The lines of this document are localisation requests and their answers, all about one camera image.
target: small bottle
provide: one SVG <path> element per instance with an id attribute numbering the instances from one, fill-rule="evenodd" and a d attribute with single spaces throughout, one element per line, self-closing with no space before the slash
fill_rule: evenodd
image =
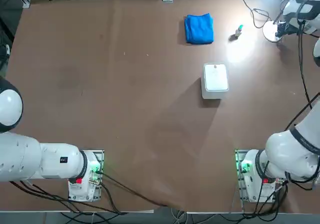
<path id="1" fill-rule="evenodd" d="M 234 36 L 239 37 L 239 36 L 242 34 L 241 31 L 242 31 L 243 26 L 244 26 L 244 25 L 240 25 L 240 26 L 238 27 L 238 29 L 235 30 L 235 35 L 234 35 Z"/>

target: floor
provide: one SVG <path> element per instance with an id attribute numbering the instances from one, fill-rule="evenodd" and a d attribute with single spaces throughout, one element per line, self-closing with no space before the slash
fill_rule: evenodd
<path id="1" fill-rule="evenodd" d="M 22 4 L 18 0 L 0 0 L 0 15 L 10 28 L 12 33 L 15 33 L 19 24 L 19 20 L 22 13 Z M 3 38 L 3 42 L 9 44 L 11 43 L 6 36 Z M 106 218 L 110 218 L 113 214 L 104 213 L 101 214 Z M 216 215 L 208 221 L 202 222 L 206 218 L 210 217 L 210 214 L 193 214 L 192 217 L 189 214 L 188 223 L 235 223 L 224 220 L 221 216 Z M 229 219 L 239 219 L 241 216 L 239 214 L 225 214 L 225 217 Z M 77 220 L 86 221 L 91 223 L 93 221 L 101 221 L 98 216 L 79 216 Z M 33 224 L 63 224 L 68 222 L 69 219 L 62 216 L 60 213 L 56 212 L 0 212 L 0 222 L 1 224 L 16 224 L 16 223 L 26 223 L 26 220 L 32 220 Z M 174 223 L 175 219 L 172 217 L 169 208 L 159 208 L 155 210 L 154 213 L 129 213 L 125 216 L 118 216 L 117 218 L 110 221 L 112 224 L 117 223 L 130 223 L 130 224 L 162 224 L 162 223 Z M 320 215 L 303 215 L 303 214 L 280 214 L 273 223 L 284 224 L 284 223 L 304 223 L 313 224 L 319 223 Z M 244 220 L 242 223 L 262 223 L 261 220 L 255 218 L 252 220 Z"/>

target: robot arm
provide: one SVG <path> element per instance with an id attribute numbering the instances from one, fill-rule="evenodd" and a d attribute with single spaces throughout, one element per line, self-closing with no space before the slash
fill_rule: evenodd
<path id="1" fill-rule="evenodd" d="M 69 196 L 93 201 L 101 164 L 93 151 L 65 143 L 39 143 L 10 133 L 21 120 L 23 101 L 19 91 L 0 77 L 0 181 L 68 179 Z"/>
<path id="2" fill-rule="evenodd" d="M 247 152 L 241 168 L 249 201 L 257 201 L 262 182 L 260 201 L 264 202 L 275 190 L 276 178 L 304 181 L 317 172 L 320 157 L 319 120 L 320 101 L 298 125 L 271 135 L 265 150 Z"/>

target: wooden tabletop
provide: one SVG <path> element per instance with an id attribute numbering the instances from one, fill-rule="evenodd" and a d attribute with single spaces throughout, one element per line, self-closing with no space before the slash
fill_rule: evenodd
<path id="1" fill-rule="evenodd" d="M 279 12 L 275 0 L 246 0 Z M 210 13 L 214 42 L 185 42 L 184 17 Z M 256 25 L 263 24 L 256 16 Z M 295 35 L 268 42 L 241 0 L 38 1 L 22 13 L 7 78 L 24 114 L 14 132 L 40 142 L 103 148 L 105 172 L 185 211 L 241 211 L 234 150 L 264 148 L 305 105 Z M 243 34 L 229 41 L 243 24 Z M 313 96 L 316 38 L 305 36 L 304 75 Z M 201 97 L 204 63 L 225 63 L 230 89 Z M 66 180 L 36 181 L 67 197 Z M 121 210 L 156 206 L 105 182 Z M 65 210 L 1 183 L 1 210 Z M 320 190 L 289 186 L 283 212 L 320 213 Z M 109 207 L 107 195 L 94 204 Z"/>

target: black label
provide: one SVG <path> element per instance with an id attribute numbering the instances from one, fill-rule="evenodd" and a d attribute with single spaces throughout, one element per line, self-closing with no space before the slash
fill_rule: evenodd
<path id="1" fill-rule="evenodd" d="M 60 163 L 67 163 L 68 157 L 60 157 Z"/>

